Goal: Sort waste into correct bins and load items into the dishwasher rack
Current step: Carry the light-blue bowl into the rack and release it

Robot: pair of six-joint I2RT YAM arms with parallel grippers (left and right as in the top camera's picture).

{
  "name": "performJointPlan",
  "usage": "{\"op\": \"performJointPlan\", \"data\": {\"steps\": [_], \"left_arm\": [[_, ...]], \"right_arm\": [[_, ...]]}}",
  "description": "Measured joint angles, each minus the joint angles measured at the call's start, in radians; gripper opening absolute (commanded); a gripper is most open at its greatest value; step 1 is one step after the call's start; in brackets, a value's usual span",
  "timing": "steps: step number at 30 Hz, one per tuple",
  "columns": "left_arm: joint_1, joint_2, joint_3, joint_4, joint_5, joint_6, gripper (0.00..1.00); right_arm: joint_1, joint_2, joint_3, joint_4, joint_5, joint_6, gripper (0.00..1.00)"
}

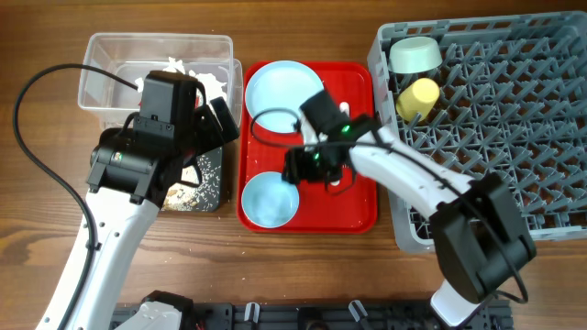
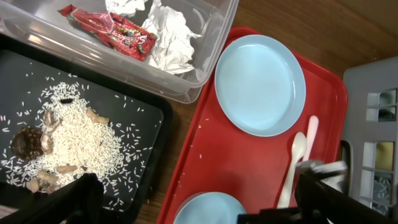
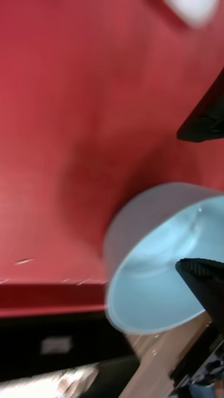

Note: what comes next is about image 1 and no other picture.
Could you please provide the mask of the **white tissue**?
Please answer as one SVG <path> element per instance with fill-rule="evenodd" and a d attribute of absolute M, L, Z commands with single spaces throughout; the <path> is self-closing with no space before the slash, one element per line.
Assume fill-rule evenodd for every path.
<path fill-rule="evenodd" d="M 168 65 L 163 69 L 164 72 L 171 72 L 171 73 L 181 73 L 186 74 L 186 70 L 183 65 L 182 60 L 176 60 L 175 58 L 169 57 L 168 58 Z M 138 77 L 134 81 L 135 85 L 137 86 L 137 91 L 141 93 L 144 88 L 144 80 L 142 77 Z"/>
<path fill-rule="evenodd" d="M 210 105 L 213 99 L 222 97 L 227 99 L 227 93 L 224 88 L 227 86 L 226 82 L 220 82 L 212 73 L 196 73 L 193 70 L 188 71 L 188 75 L 194 77 L 201 82 L 205 87 L 206 101 Z"/>

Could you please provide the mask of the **light blue bowl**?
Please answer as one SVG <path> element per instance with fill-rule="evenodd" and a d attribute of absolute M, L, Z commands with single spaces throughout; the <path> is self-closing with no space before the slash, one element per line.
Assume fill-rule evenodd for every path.
<path fill-rule="evenodd" d="M 266 229 L 286 225 L 296 215 L 300 195 L 297 187 L 285 181 L 282 174 L 266 171 L 254 176 L 240 197 L 245 216 L 256 226 Z"/>

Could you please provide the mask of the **pink plastic fork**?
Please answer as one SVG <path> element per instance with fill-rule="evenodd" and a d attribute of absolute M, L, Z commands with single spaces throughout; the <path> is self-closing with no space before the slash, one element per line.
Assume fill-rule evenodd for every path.
<path fill-rule="evenodd" d="M 342 102 L 339 104 L 339 109 L 342 112 L 348 113 L 349 112 L 349 104 L 347 102 Z"/>

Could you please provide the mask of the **light blue plate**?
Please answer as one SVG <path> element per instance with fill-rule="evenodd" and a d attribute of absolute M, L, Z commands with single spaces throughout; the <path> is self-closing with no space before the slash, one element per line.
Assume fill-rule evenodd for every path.
<path fill-rule="evenodd" d="M 300 105 L 324 89 L 320 77 L 306 65 L 279 60 L 262 66 L 249 79 L 245 103 L 249 115 L 262 115 L 256 123 L 273 133 L 290 134 L 302 116 Z"/>

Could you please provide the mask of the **green bowl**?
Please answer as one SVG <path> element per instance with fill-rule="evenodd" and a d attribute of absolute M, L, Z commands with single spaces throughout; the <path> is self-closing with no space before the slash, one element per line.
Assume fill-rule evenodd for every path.
<path fill-rule="evenodd" d="M 430 37 L 412 37 L 395 42 L 388 59 L 389 70 L 398 74 L 427 72 L 443 62 L 437 41 Z"/>

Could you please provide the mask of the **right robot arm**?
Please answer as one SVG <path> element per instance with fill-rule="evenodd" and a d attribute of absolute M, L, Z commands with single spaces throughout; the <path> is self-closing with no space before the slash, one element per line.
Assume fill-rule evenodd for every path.
<path fill-rule="evenodd" d="M 519 271 L 537 254 L 509 186 L 496 173 L 479 180 L 449 170 L 407 146 L 368 115 L 350 118 L 321 90 L 303 99 L 294 128 L 303 144 L 290 146 L 282 177 L 292 184 L 338 182 L 344 168 L 403 198 L 431 224 L 444 276 L 430 306 L 443 325 L 457 328 L 514 279 L 527 303 Z"/>

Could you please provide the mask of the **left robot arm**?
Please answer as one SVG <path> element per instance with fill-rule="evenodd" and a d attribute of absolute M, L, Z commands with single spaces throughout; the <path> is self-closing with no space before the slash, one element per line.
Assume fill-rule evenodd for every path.
<path fill-rule="evenodd" d="M 238 137 L 223 97 L 188 75 L 151 71 L 139 110 L 105 130 L 86 180 L 84 216 L 40 329 L 105 329 L 138 245 L 169 189 L 198 156 Z"/>

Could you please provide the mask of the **rice and food leftovers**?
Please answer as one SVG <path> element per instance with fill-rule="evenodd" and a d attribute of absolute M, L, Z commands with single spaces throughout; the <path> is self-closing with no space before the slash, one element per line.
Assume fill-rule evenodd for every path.
<path fill-rule="evenodd" d="M 217 209 L 222 188 L 223 149 L 217 148 L 197 158 L 202 181 L 197 188 L 174 184 L 164 201 L 163 211 L 214 212 Z"/>

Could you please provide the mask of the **yellow plastic cup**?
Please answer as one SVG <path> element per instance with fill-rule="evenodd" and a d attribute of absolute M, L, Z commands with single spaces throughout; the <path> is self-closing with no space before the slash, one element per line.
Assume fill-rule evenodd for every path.
<path fill-rule="evenodd" d="M 440 96 L 437 83 L 429 78 L 421 78 L 413 82 L 398 96 L 395 109 L 406 122 L 412 122 L 420 115 L 418 122 L 426 119 Z"/>

